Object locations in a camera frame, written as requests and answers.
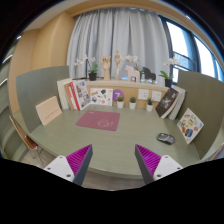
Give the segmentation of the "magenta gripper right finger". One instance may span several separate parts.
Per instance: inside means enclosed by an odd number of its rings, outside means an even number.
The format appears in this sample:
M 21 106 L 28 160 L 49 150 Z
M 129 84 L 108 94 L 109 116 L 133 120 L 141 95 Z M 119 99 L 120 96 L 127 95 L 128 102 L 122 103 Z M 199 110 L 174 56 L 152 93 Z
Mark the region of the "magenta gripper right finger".
M 135 145 L 135 157 L 145 184 L 152 183 L 182 169 L 182 166 L 169 155 L 160 156 L 138 144 Z

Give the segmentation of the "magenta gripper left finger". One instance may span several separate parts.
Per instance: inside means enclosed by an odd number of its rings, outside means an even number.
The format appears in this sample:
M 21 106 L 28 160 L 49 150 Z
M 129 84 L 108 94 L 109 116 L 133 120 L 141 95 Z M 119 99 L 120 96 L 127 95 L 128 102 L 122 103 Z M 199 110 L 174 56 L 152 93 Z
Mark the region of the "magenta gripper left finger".
M 59 155 L 44 170 L 81 186 L 92 155 L 92 145 L 87 145 L 68 156 Z

